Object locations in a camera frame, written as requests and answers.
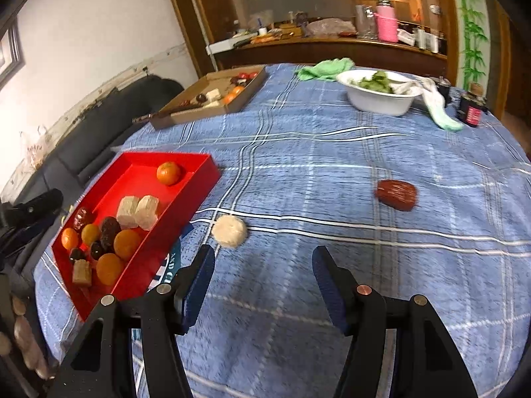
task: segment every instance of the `screw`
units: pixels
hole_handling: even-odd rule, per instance
[[[423,296],[423,295],[415,295],[413,300],[415,301],[417,305],[420,305],[421,307],[424,307],[424,305],[428,303],[426,296]]]
[[[102,305],[107,307],[107,305],[111,305],[114,302],[114,296],[113,295],[105,295],[102,297]]]
[[[161,295],[167,294],[172,289],[172,286],[170,286],[168,283],[160,284],[160,286],[157,286],[157,292]]]
[[[356,288],[356,291],[361,295],[370,295],[372,293],[372,289],[366,284],[360,284]]]

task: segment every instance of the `dried jujube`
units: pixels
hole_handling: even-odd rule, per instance
[[[87,224],[94,221],[94,215],[87,211],[86,208],[79,208],[74,216],[74,223],[72,227],[76,232],[80,232]]]
[[[114,252],[113,244],[116,235],[121,232],[121,227],[114,217],[105,217],[102,221],[102,237],[100,242],[105,252]]]
[[[85,254],[84,254],[82,249],[75,248],[70,253],[69,259],[70,259],[70,263],[72,263],[72,265],[73,265],[76,260],[86,260],[87,257],[85,256]]]
[[[205,102],[208,102],[208,99],[207,97],[201,93],[201,94],[198,94],[195,99],[197,100],[198,103],[205,103]]]
[[[103,250],[102,244],[100,241],[95,241],[90,246],[90,256],[94,260],[98,260],[100,257],[102,257],[105,254],[105,250]]]
[[[378,200],[399,211],[411,211],[417,203],[417,189],[409,182],[384,179],[378,181],[374,195]]]

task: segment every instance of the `brown cardboard tray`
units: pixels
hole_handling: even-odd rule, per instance
[[[176,111],[183,101],[190,100],[194,102],[195,97],[200,93],[206,94],[208,91],[219,89],[221,95],[224,97],[234,88],[234,85],[231,85],[230,83],[232,77],[238,76],[240,73],[253,73],[255,71],[258,72],[256,78],[249,82],[245,87],[245,90],[238,94],[229,104],[217,107],[199,107],[196,109],[188,109],[186,111]],[[151,124],[153,124],[153,127],[155,127],[156,130],[160,130],[176,124],[184,124],[185,122],[210,118],[211,116],[240,112],[243,106],[245,106],[251,97],[253,97],[253,95],[259,90],[266,77],[267,72],[263,65],[238,67],[235,69],[208,73],[153,115],[150,119]]]

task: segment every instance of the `table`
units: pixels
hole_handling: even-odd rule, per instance
[[[221,170],[182,241],[183,266],[205,242],[217,255],[197,324],[177,339],[196,396],[333,396],[349,339],[331,326],[312,274],[320,244],[382,295],[426,295],[480,396],[495,396],[516,369],[531,317],[524,152],[492,115],[451,133],[419,104],[400,118],[360,112],[342,85],[300,82],[296,67],[269,66],[240,113],[161,131],[148,124],[123,146],[209,153]],[[400,212],[377,202],[384,178],[414,184],[418,205]],[[249,227],[238,249],[210,234],[221,214]],[[35,270],[36,298],[62,358],[80,323],[50,253]],[[390,334],[382,391],[392,342]],[[139,341],[133,350],[138,396],[147,396]]]

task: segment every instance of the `wall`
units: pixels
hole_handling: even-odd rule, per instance
[[[156,57],[152,73],[197,79],[170,0],[28,0],[18,25],[25,65],[0,91],[0,187],[23,158],[21,131],[52,127],[127,68]]]

